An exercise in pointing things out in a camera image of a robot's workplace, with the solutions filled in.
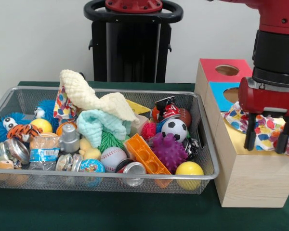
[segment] shape sorter box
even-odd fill
[[[244,60],[199,61],[195,92],[204,103],[218,154],[215,185],[222,207],[283,207],[289,195],[289,156],[244,149],[246,135],[221,116],[237,100],[240,80],[251,74]]]

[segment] green table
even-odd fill
[[[194,89],[193,84],[90,82],[90,85],[109,89]],[[221,208],[214,181],[201,195],[0,189],[0,230],[7,229],[289,231],[289,199],[282,209]]]

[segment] light blue knitted cloth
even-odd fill
[[[112,133],[118,140],[125,140],[125,136],[131,132],[131,122],[94,109],[80,113],[77,129],[87,138],[92,147],[98,148],[101,145],[103,131]]]

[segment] black cylinder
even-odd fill
[[[253,59],[254,80],[289,87],[289,35],[258,31]]]
[[[107,23],[107,81],[155,82],[160,24]]]

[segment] yellow duck toy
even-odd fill
[[[92,148],[90,142],[85,138],[80,139],[80,150],[79,154],[82,155],[83,159],[96,159],[101,160],[101,152],[97,148]]]

